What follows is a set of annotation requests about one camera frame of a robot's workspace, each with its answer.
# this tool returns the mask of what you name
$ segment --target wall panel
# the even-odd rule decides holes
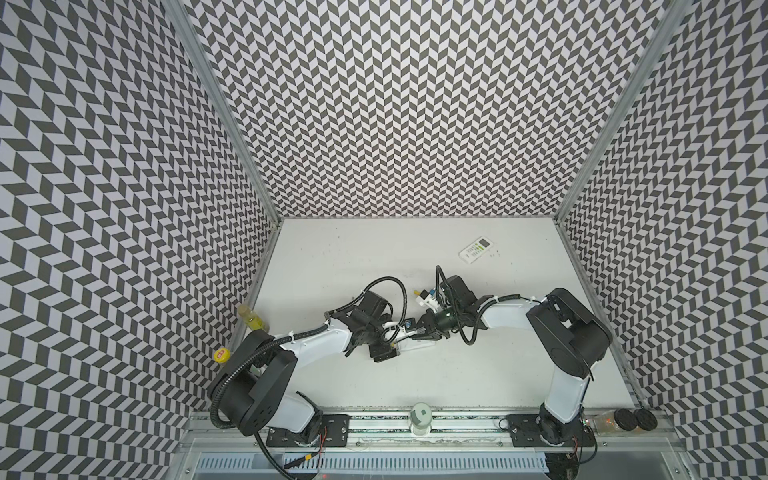
[[[0,476],[160,478],[266,219],[152,0],[0,2],[0,92]]]
[[[185,2],[301,217],[554,213],[665,5]]]
[[[702,0],[565,226],[705,478],[765,478],[766,4]]]

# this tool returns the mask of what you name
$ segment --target white table surface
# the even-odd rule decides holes
[[[495,245],[468,265],[458,252],[481,235]],[[408,317],[418,319],[424,309],[413,292],[434,287],[438,264],[446,276],[460,275],[477,297],[541,297],[560,286],[588,306],[550,218],[388,218],[286,220],[255,310],[272,334],[304,331],[319,326],[323,312],[348,302],[370,281],[391,275],[406,285]],[[373,291],[392,303],[399,318],[397,285],[381,283]],[[553,369],[533,331],[481,330],[474,346],[451,335],[381,363],[360,346],[349,358],[333,355],[298,369],[288,390],[326,408],[417,402],[461,409],[538,407]],[[585,407],[632,406],[610,351],[592,371]]]

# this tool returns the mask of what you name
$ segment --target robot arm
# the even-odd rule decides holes
[[[369,346],[375,361],[392,358],[397,354],[393,341],[407,336],[430,340],[448,337],[452,329],[465,326],[462,318],[479,314],[482,322],[476,328],[511,327],[537,333],[557,367],[541,406],[541,436],[552,445],[569,439],[573,430],[581,427],[581,401],[591,366],[604,357],[612,340],[611,331],[565,289],[553,290],[540,303],[522,298],[499,303],[493,296],[478,300],[457,276],[450,277],[441,288],[452,292],[453,307],[440,309],[429,294],[422,295],[424,303],[431,305],[430,310],[418,322],[407,322],[406,331],[399,331],[400,324],[384,313],[389,303],[370,291],[361,295],[359,305],[326,313],[327,327],[322,332],[294,341],[283,337],[285,343],[254,363],[261,370],[244,370],[230,381],[220,411],[244,435],[255,435],[270,426],[293,432],[298,442],[310,443],[317,436],[323,412],[300,393],[286,393],[295,368],[334,353],[349,355],[361,345]],[[393,323],[398,332],[385,339],[389,334],[387,326]],[[246,337],[210,385],[209,396],[252,352],[272,340],[274,337],[262,330]]]

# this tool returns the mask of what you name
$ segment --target black cap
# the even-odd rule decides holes
[[[659,426],[656,416],[648,409],[637,409],[634,416],[637,418],[637,426],[643,430],[650,431]]]
[[[637,428],[637,417],[627,409],[614,410],[614,420],[622,430],[635,430]]]

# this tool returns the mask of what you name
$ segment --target jar lid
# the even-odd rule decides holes
[[[659,426],[659,421],[651,410],[637,409],[634,411],[634,416],[637,418],[637,426],[643,430],[650,431]]]
[[[616,425],[619,425],[622,430],[630,431],[637,428],[637,417],[627,409],[615,410],[614,420]]]
[[[226,347],[221,347],[214,353],[214,362],[223,365],[230,359],[230,351]]]

